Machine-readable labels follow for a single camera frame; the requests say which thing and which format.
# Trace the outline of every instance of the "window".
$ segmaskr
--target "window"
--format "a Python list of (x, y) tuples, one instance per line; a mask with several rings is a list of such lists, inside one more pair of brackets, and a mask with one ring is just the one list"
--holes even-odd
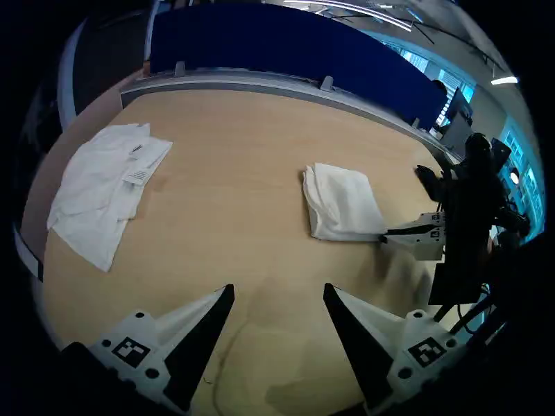
[(521, 214), (526, 214), (528, 218), (530, 218), (532, 230), (527, 237), (528, 241), (543, 230), (543, 204), (536, 181), (536, 175), (530, 167), (530, 163), (519, 141), (520, 138), (517, 136), (515, 130), (509, 128), (503, 138), (503, 142), (511, 148), (511, 156), (502, 169), (500, 176), (505, 183), (508, 183), (507, 181), (509, 181), (509, 175), (513, 167), (516, 167), (520, 172), (520, 183), (518, 185), (512, 185), (511, 183), (510, 185), (513, 189), (511, 195), (518, 207), (518, 211)]
[(439, 125), (445, 125), (450, 122), (445, 118), (445, 113), (447, 112), (447, 108), (449, 108), (449, 105), (451, 104), (451, 100), (453, 99), (453, 95), (455, 95), (456, 89), (459, 88), (461, 90), (464, 98), (468, 103), (472, 99), (472, 95), (474, 95), (474, 89), (471, 86), (463, 83), (463, 81), (458, 79), (452, 73), (449, 73), (443, 69), (439, 71), (438, 79), (447, 87), (447, 102), (443, 106), (443, 110), (441, 110), (436, 123)]
[(518, 144), (518, 140), (515, 138), (515, 135), (509, 131), (504, 141), (505, 144), (511, 148), (511, 161), (519, 170), (522, 170), (522, 166), (525, 162), (522, 157), (524, 153), (522, 152), (522, 148), (520, 147), (520, 144)]
[[(383, 40), (379, 40), (379, 41), (385, 46), (387, 46), (388, 48), (390, 48), (392, 51), (395, 51), (396, 53), (401, 55), (404, 59), (409, 61), (412, 65), (418, 68), (420, 72), (425, 73), (426, 68), (428, 67), (428, 64), (430, 62), (428, 59), (423, 58), (422, 56), (414, 53), (413, 51), (401, 48), (396, 44), (385, 42)], [(474, 95), (474, 88), (472, 85), (466, 84), (460, 78), (458, 78), (457, 76), (453, 75), (450, 72), (447, 72), (444, 69), (441, 69), (439, 71), (438, 79), (447, 87), (447, 103), (443, 107), (443, 110), (441, 111), (441, 114), (437, 118), (436, 122), (439, 125), (445, 125), (450, 122), (450, 120), (447, 120), (445, 118), (445, 112), (447, 111), (447, 108), (449, 108), (449, 104), (451, 104), (451, 100), (453, 99), (453, 95), (455, 94), (456, 89), (459, 88), (463, 93), (464, 98), (466, 98), (467, 102), (470, 102), (470, 100), (472, 99), (472, 96)]]
[(424, 73), (426, 67), (428, 66), (428, 60), (422, 58), (415, 53), (404, 51), (402, 54), (403, 58), (408, 60), (412, 65), (414, 65), (420, 72)]
[(408, 60), (420, 72), (424, 73), (424, 71), (426, 71), (426, 67), (428, 66), (428, 62), (429, 62), (426, 58), (423, 58), (420, 55), (416, 55), (414, 52), (410, 52), (406, 49), (400, 48), (388, 42), (382, 42), (382, 44), (390, 48), (392, 51), (395, 51), (396, 53), (401, 55), (404, 59)]

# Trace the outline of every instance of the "computer monitor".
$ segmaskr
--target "computer monitor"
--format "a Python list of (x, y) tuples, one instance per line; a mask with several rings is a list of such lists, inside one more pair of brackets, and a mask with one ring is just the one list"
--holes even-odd
[(453, 121), (458, 112), (460, 112), (464, 119), (468, 122), (468, 125), (472, 125), (472, 108), (470, 107), (470, 104), (468, 104), (466, 98), (464, 98), (464, 95), (459, 88), (456, 89), (451, 100), (451, 104), (449, 104), (449, 107), (445, 112), (445, 118), (449, 121)]

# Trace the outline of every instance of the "tag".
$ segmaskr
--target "tag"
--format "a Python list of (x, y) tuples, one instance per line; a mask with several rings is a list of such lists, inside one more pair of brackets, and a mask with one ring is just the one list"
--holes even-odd
[(144, 185), (151, 178), (151, 169), (137, 169), (136, 171), (128, 173), (123, 180), (135, 185)]

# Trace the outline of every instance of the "folded white towel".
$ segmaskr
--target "folded white towel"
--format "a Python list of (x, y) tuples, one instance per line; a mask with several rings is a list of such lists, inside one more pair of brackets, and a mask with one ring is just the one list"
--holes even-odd
[(149, 124), (100, 131), (71, 158), (52, 202), (47, 228), (105, 272), (144, 185), (172, 145), (149, 135)]
[(314, 238), (377, 241), (386, 232), (366, 175), (316, 163), (307, 166), (303, 176)]

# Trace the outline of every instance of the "ceiling light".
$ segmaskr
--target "ceiling light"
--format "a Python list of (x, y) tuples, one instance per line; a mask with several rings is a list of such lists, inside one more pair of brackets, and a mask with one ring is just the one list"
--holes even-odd
[(499, 84), (518, 84), (518, 79), (514, 76), (506, 76), (504, 78), (498, 78), (491, 81), (491, 85)]
[(424, 21), (420, 18), (420, 16), (418, 16), (415, 12), (413, 12), (411, 9), (407, 8), (407, 12), (409, 12), (409, 14), (414, 17), (416, 20), (418, 20), (420, 23), (424, 23)]
[(518, 170), (517, 168), (512, 168), (511, 169), (511, 173), (509, 173), (509, 176), (511, 177), (511, 180), (513, 181), (513, 183), (515, 185), (518, 185), (518, 182), (520, 181), (518, 178)]
[(403, 21), (397, 20), (394, 17), (385, 15), (384, 13), (376, 12), (374, 10), (365, 9), (359, 6), (354, 6), (352, 4), (340, 3), (338, 1), (319, 1), (319, 0), (284, 0), (284, 3), (301, 3), (301, 4), (319, 4), (321, 6), (329, 6), (329, 7), (336, 7), (341, 8), (344, 10), (350, 10), (352, 12), (359, 12), (363, 15), (377, 17), (378, 19), (387, 21), (394, 26), (400, 27), (401, 29), (405, 29), (407, 32), (411, 31), (410, 25), (406, 24)]

